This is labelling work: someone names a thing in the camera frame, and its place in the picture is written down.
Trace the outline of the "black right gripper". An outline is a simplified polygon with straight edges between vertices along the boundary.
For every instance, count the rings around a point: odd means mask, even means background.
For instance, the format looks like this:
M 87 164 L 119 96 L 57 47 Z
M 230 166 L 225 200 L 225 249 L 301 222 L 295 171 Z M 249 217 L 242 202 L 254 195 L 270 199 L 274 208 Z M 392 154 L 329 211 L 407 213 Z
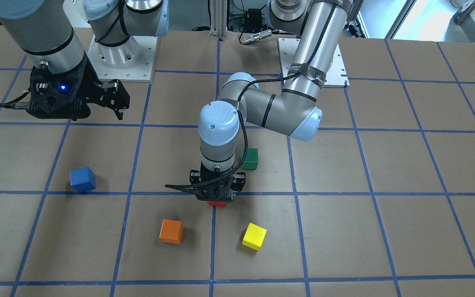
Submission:
M 130 106 L 130 95 L 122 81 L 119 79 L 113 79 L 107 83 L 100 81 L 86 53 L 82 64 L 85 66 L 79 88 L 82 99 L 86 103 L 111 109 L 118 120 L 123 120 L 124 111 Z

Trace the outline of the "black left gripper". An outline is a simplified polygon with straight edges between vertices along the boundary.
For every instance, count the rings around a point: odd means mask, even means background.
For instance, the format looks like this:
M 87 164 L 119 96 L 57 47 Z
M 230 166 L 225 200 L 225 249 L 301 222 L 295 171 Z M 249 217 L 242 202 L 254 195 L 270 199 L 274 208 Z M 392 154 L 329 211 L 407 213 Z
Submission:
M 190 184 L 196 192 L 241 192 L 246 184 L 246 173 L 231 165 L 223 170 L 215 164 L 212 168 L 200 164 L 199 170 L 190 171 Z

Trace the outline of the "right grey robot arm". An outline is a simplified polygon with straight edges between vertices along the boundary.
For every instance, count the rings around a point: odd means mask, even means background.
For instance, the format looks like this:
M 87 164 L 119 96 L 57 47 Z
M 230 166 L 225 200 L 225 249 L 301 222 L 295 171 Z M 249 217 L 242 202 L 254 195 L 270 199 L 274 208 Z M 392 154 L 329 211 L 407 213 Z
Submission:
M 136 65 L 144 56 L 136 36 L 168 32 L 167 0 L 85 0 L 83 9 L 107 66 Z M 80 120 L 96 104 L 123 119 L 130 95 L 120 79 L 100 79 L 61 0 L 0 0 L 0 23 L 33 63 L 28 89 L 0 108 L 42 120 Z

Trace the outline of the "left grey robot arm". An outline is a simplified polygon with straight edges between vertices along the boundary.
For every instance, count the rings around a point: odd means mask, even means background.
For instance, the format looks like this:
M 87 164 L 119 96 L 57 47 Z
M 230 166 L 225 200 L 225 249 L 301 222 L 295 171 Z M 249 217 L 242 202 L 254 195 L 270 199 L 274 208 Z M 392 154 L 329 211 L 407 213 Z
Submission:
M 313 139 L 322 118 L 316 100 L 352 6 L 351 0 L 270 0 L 269 25 L 300 38 L 287 74 L 260 80 L 232 74 L 200 111 L 200 169 L 190 172 L 189 184 L 168 188 L 200 200 L 241 191 L 245 175 L 239 168 L 249 151 L 246 123 L 300 141 Z

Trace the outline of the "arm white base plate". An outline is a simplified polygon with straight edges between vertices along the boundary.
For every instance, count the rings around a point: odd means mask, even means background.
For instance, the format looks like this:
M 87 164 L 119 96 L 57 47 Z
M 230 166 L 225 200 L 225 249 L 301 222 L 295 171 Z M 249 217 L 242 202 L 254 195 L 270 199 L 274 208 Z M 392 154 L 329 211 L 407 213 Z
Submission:
M 300 39 L 279 38 L 278 50 L 280 54 L 280 65 L 283 77 L 288 75 L 289 67 L 292 64 L 294 54 L 300 43 Z M 324 87 L 327 88 L 343 88 L 349 87 L 349 79 L 345 70 L 345 64 L 341 54 L 339 45 L 335 48 L 334 56 L 326 73 L 326 82 Z
M 106 47 L 92 40 L 87 57 L 100 81 L 150 83 L 158 40 L 156 36 L 131 36 L 117 47 Z

